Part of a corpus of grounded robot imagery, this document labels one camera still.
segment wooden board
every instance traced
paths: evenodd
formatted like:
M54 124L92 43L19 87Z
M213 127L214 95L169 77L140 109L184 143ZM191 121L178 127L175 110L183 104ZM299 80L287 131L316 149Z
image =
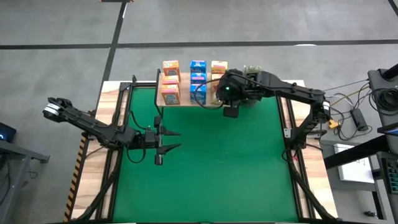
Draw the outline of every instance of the wooden board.
M298 85L304 86L303 80L286 81L291 83L296 82ZM101 96L99 99L96 113L96 119L99 119L106 124L111 122L111 118L116 106L116 100L118 98L120 83L120 81L108 81L103 83L103 88L101 90ZM125 107L125 102L126 101L124 100L122 104L123 108ZM286 113L286 104L285 102L282 102L282 104L285 111L285 120L287 122L287 125L290 125L289 116ZM305 117L308 115L310 107L309 105L296 101L292 102L292 106L295 114L296 123L297 125L300 125ZM319 143L316 140L308 140L307 142L319 146ZM88 145L88 152L94 151L97 148L99 148L98 143L96 141L92 141ZM326 210L334 217L337 217L337 211L333 200L333 195L331 193L325 164L323 162L322 152L318 149L307 147L303 150L303 157L311 191L315 194L317 199L326 208ZM77 218L79 215L81 215L87 208L87 206L93 201L95 195L99 192L104 171L105 159L106 151L105 149L103 149L99 153L91 155L85 161L81 174L80 184L77 190L75 206L73 207L72 218ZM300 191L300 199L302 202L304 217L307 217L308 211L305 204L305 196L302 191ZM106 203L103 209L103 217L107 214L106 211L109 206L109 192L105 201Z
M160 93L160 89L162 88L162 85L159 85L157 87L157 96L156 96L156 103L158 106L199 106L198 104L191 104L191 98L190 98L190 73L188 72L182 72L180 74L181 81L179 84L180 87L180 105L166 105L163 99L162 94ZM159 83L162 83L164 73L161 73L159 75ZM211 73L207 73L207 80L211 80ZM217 106L217 105L212 105L211 102L211 83L207 84L207 91L206 91L206 105L205 106Z

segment computer monitor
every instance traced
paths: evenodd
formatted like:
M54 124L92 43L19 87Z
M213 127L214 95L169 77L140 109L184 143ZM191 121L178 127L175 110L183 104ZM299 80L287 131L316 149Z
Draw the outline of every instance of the computer monitor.
M377 129L378 133L388 134L398 137L398 123L389 124Z
M0 141L11 143L14 139L15 133L17 133L17 130L8 125L0 123Z

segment yellow-black warning tape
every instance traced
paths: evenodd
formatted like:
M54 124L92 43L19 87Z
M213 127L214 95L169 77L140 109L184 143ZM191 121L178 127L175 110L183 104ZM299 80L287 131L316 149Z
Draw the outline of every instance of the yellow-black warning tape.
M79 152L77 154L76 158L76 164L75 164L75 170L73 171L73 176L72 176L72 184L69 188L69 195L68 195L68 200L67 200L67 209L65 210L64 213L64 222L69 222L72 216L72 210L73 207L72 205L74 204L75 198L76 198L76 193L77 193L77 182L79 178L79 174L83 170L83 166L81 166L81 162L83 161L83 151L85 148L87 139L85 137L81 137L80 140L80 146L79 146Z

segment wooden table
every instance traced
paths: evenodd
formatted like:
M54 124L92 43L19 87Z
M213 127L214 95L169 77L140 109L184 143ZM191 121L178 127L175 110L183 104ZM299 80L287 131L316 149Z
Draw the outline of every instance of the wooden table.
M286 82L296 82L298 85L304 86L303 80L286 80ZM116 107L120 83L120 81L108 81L103 83L95 118L106 124L111 122L112 115ZM287 126L290 126L287 105L284 99L282 99L282 104L284 107ZM124 98L122 109L125 108L125 105L126 99ZM300 125L308 115L310 107L309 105L296 101L292 102L292 107L296 123L297 125ZM121 111L122 114L120 116L119 122L121 122L124 116L124 110ZM307 142L319 146L319 143L316 140L308 139ZM107 149L101 149L92 154L90 157L83 159L85 147L87 148L86 153L90 153L98 149L100 146L96 140L89 141L86 138L82 138L81 140L80 150L78 152L78 157L75 164L75 171L72 177L72 185L70 187L70 193L67 200L67 209L63 219L65 222L71 218L79 217L86 210L87 206L93 201L96 194L100 191ZM307 147L302 152L305 161L308 182L312 192L317 197L319 202L326 208L326 210L334 217L337 217L337 211L326 173L325 164L323 163L322 152L313 147ZM107 211L109 208L110 192L111 189L108 191L107 196L105 197L103 211ZM299 194L304 217L308 217L305 196L301 190L299 190ZM103 212L102 217L106 218L106 214L106 212Z

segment blue juice carton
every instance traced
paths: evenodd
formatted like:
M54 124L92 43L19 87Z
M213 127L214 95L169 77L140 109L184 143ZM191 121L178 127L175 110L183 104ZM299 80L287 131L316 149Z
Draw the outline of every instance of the blue juice carton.
M206 73L206 61L192 60L190 68L191 73Z
M202 84L207 80L206 73L191 73L191 84Z
M197 89L198 86L199 85L197 85L197 84L191 84L191 88L190 88L191 104L198 104L195 101L195 97L193 96L195 94L195 90ZM206 85L202 85L197 91L197 100L202 105L206 104L206 89L207 89Z

